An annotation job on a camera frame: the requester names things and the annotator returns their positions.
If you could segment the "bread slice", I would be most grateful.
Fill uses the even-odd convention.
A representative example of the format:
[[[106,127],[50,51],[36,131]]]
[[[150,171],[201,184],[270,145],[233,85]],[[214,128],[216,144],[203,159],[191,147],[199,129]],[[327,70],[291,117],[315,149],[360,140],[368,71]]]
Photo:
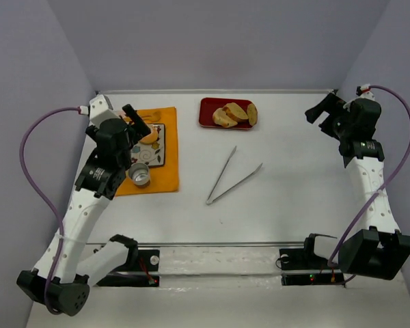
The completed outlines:
[[[248,121],[247,113],[235,102],[226,104],[223,107],[225,114],[236,122],[246,122]]]
[[[216,109],[213,113],[213,122],[224,128],[231,128],[238,124],[238,122],[231,119],[222,108]]]
[[[248,121],[251,126],[255,126],[258,122],[258,110],[252,102],[247,106]]]
[[[158,140],[159,132],[155,125],[149,124],[148,128],[150,129],[150,134],[146,135],[145,137],[141,138],[139,142],[144,145],[153,144]]]

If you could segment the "metal tongs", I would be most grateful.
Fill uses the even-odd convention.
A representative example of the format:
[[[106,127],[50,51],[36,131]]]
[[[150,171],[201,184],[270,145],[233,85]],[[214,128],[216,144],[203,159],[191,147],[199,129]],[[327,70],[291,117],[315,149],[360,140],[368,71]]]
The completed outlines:
[[[242,185],[258,175],[264,164],[259,162],[254,165],[248,160],[242,160],[238,147],[234,146],[219,170],[216,180],[212,184],[206,197],[205,204],[211,206],[224,197],[236,191]]]

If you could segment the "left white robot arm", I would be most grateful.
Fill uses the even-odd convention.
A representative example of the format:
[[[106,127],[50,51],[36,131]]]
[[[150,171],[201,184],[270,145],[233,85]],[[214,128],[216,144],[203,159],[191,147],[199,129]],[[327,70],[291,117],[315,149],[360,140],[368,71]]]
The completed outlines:
[[[150,134],[149,126],[130,104],[122,110],[128,121],[111,110],[101,122],[91,118],[85,133],[96,147],[77,177],[68,210],[56,216],[58,229],[41,259],[17,278],[20,289],[51,314],[78,314],[92,286],[114,269],[138,261],[137,241],[120,234],[86,260],[80,259],[96,222],[126,180],[131,150]]]

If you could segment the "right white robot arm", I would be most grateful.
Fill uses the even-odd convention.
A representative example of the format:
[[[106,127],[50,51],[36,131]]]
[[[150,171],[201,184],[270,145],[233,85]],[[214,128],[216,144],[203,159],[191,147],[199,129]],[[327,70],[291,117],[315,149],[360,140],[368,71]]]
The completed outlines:
[[[344,274],[392,280],[410,255],[410,236],[400,231],[386,188],[408,156],[385,176],[383,147],[374,138],[381,106],[369,86],[350,102],[330,92],[305,116],[313,124],[322,113],[328,116],[320,123],[320,130],[338,140],[361,208],[340,238],[322,234],[307,237],[306,252],[325,259],[329,268]]]

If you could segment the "floral square plate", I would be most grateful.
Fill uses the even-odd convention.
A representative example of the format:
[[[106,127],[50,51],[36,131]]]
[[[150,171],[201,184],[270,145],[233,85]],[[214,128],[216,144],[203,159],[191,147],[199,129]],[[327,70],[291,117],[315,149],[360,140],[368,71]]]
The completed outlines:
[[[155,142],[144,144],[137,143],[131,150],[132,163],[144,163],[149,168],[163,167],[165,165],[165,144],[166,144],[166,127],[164,124],[152,124],[152,127],[158,133]]]

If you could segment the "small metal cup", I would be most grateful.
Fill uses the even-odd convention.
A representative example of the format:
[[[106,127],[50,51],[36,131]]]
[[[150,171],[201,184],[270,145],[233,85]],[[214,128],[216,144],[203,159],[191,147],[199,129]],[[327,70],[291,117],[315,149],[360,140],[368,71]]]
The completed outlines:
[[[128,177],[136,187],[145,188],[150,184],[150,170],[145,163],[133,163],[128,169]]]

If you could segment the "orange cloth mat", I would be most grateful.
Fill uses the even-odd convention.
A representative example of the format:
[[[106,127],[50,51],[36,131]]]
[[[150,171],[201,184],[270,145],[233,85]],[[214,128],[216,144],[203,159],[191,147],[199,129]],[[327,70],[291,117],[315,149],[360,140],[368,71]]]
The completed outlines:
[[[178,174],[178,130],[175,107],[142,109],[138,114],[148,124],[164,124],[166,127],[165,165],[150,169],[150,184],[145,188],[136,187],[130,178],[120,185],[116,195],[139,195],[146,193],[176,192],[179,187]]]

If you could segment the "red rectangular tray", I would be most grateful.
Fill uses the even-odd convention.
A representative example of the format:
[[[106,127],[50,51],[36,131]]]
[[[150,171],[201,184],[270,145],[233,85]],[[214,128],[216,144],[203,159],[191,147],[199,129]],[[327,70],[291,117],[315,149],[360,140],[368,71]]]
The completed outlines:
[[[258,110],[249,100],[203,98],[199,125],[203,128],[248,131],[258,123]]]

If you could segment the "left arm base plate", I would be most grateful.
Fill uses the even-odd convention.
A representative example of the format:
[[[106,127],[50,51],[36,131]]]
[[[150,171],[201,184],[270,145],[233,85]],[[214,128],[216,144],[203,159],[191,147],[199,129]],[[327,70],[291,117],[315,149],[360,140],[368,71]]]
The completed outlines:
[[[111,270],[100,287],[156,288],[160,284],[160,249],[138,248],[137,255]]]

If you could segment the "metal table rail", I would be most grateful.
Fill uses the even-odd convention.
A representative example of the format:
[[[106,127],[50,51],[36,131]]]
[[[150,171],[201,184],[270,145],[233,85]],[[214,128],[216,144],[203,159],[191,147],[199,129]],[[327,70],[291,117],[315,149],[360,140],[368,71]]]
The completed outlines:
[[[143,243],[140,247],[301,247],[303,241],[256,241],[256,242],[177,242],[177,243]]]

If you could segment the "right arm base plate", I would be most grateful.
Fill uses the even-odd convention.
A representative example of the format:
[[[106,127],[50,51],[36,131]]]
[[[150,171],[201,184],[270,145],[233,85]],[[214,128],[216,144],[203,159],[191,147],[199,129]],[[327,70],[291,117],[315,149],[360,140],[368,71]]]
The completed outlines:
[[[324,256],[314,253],[318,237],[331,236],[310,234],[302,246],[279,249],[275,266],[281,270],[283,286],[328,286],[345,285],[345,276],[340,270],[327,266]]]

